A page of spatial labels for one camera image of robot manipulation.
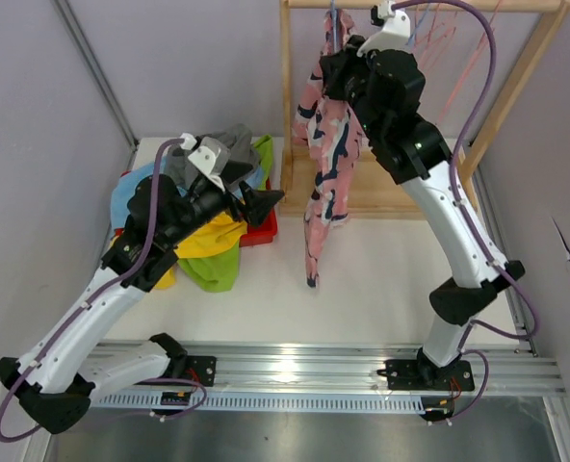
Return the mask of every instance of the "wooden rack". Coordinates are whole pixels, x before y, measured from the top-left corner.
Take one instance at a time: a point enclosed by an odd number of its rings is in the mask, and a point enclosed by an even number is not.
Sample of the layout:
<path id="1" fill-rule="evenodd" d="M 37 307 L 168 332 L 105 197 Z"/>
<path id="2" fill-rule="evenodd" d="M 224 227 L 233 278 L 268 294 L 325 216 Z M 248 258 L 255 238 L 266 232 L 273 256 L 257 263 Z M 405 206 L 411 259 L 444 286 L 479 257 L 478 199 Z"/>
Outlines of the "wooden rack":
<path id="1" fill-rule="evenodd" d="M 292 50 L 290 9 L 330 8 L 330 0 L 279 0 L 281 30 L 281 73 L 283 84 L 283 167 L 281 188 L 285 198 L 281 201 L 283 215 L 303 214 L 308 198 L 313 191 L 317 170 L 315 161 L 308 156 L 308 148 L 293 145 L 292 134 Z M 336 0 L 337 8 L 369 9 L 380 0 Z M 497 0 L 469 0 L 468 3 L 485 12 L 497 7 Z M 499 7 L 501 13 L 541 13 L 537 26 L 524 47 L 518 61 L 505 80 L 484 123 L 466 157 L 460 155 L 459 174 L 463 187 L 476 204 L 472 176 L 484 153 L 490 146 L 518 95 L 529 81 L 533 70 L 545 53 L 570 10 L 570 0 L 504 0 Z M 390 175 L 375 161 L 370 151 L 363 151 L 356 167 L 350 188 L 350 213 L 360 218 L 423 218 L 413 200 L 392 182 Z"/>

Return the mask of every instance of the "clothing pile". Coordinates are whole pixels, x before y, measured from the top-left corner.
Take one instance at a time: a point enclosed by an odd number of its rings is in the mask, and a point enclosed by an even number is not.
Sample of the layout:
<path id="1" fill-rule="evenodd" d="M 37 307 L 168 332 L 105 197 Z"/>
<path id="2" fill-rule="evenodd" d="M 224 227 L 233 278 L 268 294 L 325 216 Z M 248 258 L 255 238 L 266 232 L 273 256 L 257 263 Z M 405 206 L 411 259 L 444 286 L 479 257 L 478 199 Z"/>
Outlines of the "clothing pile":
<path id="1" fill-rule="evenodd" d="M 272 168 L 270 136 L 251 143 L 251 132 L 243 124 L 204 136 L 222 142 L 230 150 L 230 160 L 253 166 L 247 175 L 234 182 L 235 186 L 244 180 L 253 189 L 265 189 Z M 127 173 L 118 181 L 117 187 L 112 192 L 110 204 L 112 228 L 115 231 L 124 227 L 129 215 L 127 202 L 140 181 L 151 175 L 153 169 L 154 163 L 147 164 Z M 183 196 L 199 174 L 178 146 L 172 147 L 164 156 L 160 170 L 173 179 Z M 236 195 L 242 196 L 240 190 Z M 229 291 L 238 277 L 239 240 L 245 233 L 244 221 L 234 221 L 228 214 L 222 213 L 180 243 L 176 249 L 178 266 L 206 292 Z M 155 287 L 166 289 L 174 282 L 175 271 L 172 268 Z"/>

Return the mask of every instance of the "red basket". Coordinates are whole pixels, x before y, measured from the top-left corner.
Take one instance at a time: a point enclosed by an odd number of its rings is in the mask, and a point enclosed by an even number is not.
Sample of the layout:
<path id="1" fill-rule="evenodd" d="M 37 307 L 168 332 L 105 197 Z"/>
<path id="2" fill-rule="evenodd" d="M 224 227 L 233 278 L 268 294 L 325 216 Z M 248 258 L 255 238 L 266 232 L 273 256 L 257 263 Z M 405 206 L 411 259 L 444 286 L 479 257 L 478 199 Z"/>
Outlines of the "red basket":
<path id="1" fill-rule="evenodd" d="M 270 189 L 270 180 L 266 181 L 266 189 Z M 248 227 L 246 234 L 240 238 L 240 247 L 269 244 L 274 241 L 276 233 L 278 233 L 278 225 L 276 224 L 276 213 L 272 209 L 268 219 L 259 228 Z"/>

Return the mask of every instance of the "table surface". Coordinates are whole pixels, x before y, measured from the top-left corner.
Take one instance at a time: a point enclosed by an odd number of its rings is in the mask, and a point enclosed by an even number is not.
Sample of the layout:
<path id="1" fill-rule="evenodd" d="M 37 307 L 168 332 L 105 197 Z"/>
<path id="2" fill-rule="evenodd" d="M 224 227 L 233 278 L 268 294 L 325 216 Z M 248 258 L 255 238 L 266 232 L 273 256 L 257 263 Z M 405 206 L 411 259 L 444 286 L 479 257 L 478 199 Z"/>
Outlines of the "table surface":
<path id="1" fill-rule="evenodd" d="M 165 139 L 143 139 L 134 163 L 150 162 Z M 275 139 L 278 185 L 282 140 Z M 110 330 L 108 340 L 168 332 L 180 341 L 340 345 L 420 344 L 434 317 L 428 294 L 451 275 L 425 221 L 353 219 L 334 229 L 320 260 L 321 283 L 306 285 L 302 219 L 278 218 L 272 244 L 241 249 L 232 291 L 207 294 L 181 269 L 176 284 L 154 290 Z M 505 294 L 480 316 L 515 332 Z M 476 328 L 470 345 L 517 343 Z"/>

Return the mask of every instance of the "gray cloth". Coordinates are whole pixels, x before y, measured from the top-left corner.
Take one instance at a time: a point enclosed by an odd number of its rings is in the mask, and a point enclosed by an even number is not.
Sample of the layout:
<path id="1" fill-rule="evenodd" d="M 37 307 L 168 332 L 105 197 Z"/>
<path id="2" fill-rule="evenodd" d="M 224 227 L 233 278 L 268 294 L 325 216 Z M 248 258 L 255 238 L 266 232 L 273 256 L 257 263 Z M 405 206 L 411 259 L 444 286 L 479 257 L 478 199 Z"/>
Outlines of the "gray cloth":
<path id="1" fill-rule="evenodd" d="M 246 125 L 238 123 L 222 132 L 208 133 L 201 137 L 214 138 L 220 141 L 230 151 L 229 160 L 251 164 L 252 170 L 229 181 L 229 188 L 233 191 L 238 188 L 238 184 L 246 180 L 259 167 L 259 153 L 251 145 L 251 132 Z M 199 174 L 197 168 L 189 162 L 190 151 L 179 146 L 169 149 L 166 157 L 164 174 L 171 177 L 177 187 L 187 190 Z"/>

